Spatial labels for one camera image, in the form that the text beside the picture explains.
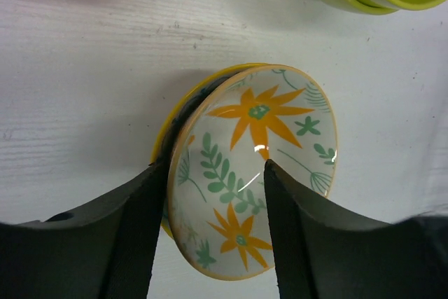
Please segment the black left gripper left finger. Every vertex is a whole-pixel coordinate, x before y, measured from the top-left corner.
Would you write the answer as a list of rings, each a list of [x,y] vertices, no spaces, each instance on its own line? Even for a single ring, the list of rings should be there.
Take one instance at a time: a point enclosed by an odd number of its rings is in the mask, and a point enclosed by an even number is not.
[[[167,163],[46,221],[1,224],[2,298],[145,298]]]

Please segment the yellow floral white bowl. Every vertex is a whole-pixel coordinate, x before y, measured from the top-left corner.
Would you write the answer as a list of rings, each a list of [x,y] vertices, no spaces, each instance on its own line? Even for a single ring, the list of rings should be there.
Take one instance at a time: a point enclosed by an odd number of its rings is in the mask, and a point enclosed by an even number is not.
[[[337,150],[330,102],[305,72],[258,64],[226,79],[194,108],[171,152],[167,213],[183,257],[225,281],[273,268],[265,163],[325,197]]]

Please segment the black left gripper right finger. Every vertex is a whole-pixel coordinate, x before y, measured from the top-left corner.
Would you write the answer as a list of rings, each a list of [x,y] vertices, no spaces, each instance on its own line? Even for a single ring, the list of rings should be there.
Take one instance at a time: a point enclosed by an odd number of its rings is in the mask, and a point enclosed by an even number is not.
[[[272,160],[265,197],[282,298],[446,298],[447,217],[388,224],[335,204]]]

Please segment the teal patterned white bowl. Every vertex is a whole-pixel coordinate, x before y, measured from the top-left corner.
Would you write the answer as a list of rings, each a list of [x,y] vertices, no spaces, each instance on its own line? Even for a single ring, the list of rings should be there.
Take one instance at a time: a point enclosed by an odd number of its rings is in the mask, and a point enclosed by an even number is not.
[[[167,176],[169,171],[167,166],[171,160],[170,155],[174,149],[176,139],[194,110],[227,79],[250,68],[261,67],[263,65],[267,65],[267,63],[252,62],[236,64],[212,74],[207,74],[198,84],[194,84],[186,95],[175,105],[158,132],[151,154],[151,162],[159,164],[157,168],[160,170],[159,175],[161,176],[162,191],[166,192],[167,190]]]

